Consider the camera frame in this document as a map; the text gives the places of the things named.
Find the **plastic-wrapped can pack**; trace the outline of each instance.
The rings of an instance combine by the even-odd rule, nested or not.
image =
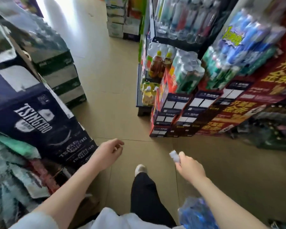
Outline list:
[[[219,229],[204,198],[187,197],[178,215],[180,224],[186,229]]]

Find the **shirt sleeve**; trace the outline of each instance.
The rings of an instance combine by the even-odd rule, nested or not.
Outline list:
[[[21,218],[10,229],[59,229],[55,220],[45,213],[32,212]]]

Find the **person's right arm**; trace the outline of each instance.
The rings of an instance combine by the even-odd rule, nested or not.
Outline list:
[[[267,229],[256,217],[225,195],[206,177],[203,166],[184,152],[176,169],[204,197],[221,229]]]

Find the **white shoe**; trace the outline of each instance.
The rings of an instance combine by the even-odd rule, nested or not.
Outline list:
[[[134,176],[136,177],[141,172],[147,173],[147,168],[145,165],[139,164],[136,170],[134,171]]]

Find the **person's left hand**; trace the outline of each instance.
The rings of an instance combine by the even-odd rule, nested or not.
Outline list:
[[[102,171],[110,167],[119,156],[121,156],[124,142],[119,139],[109,140],[102,143],[92,154],[87,163],[97,167],[98,171]]]

